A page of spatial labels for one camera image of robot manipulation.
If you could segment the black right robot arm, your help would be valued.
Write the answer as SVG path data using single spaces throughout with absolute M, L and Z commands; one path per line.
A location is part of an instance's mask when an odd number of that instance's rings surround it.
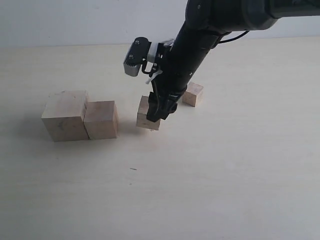
M 189 0 L 172 45 L 162 44 L 148 98 L 147 119 L 165 120 L 207 54 L 232 32 L 271 28 L 278 19 L 319 16 L 318 0 Z

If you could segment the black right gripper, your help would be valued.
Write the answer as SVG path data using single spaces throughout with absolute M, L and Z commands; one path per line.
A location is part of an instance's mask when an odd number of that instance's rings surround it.
M 157 72 L 152 75 L 146 115 L 151 122 L 166 120 L 177 110 L 178 100 L 200 66 L 200 47 L 192 42 L 158 43 L 154 63 Z

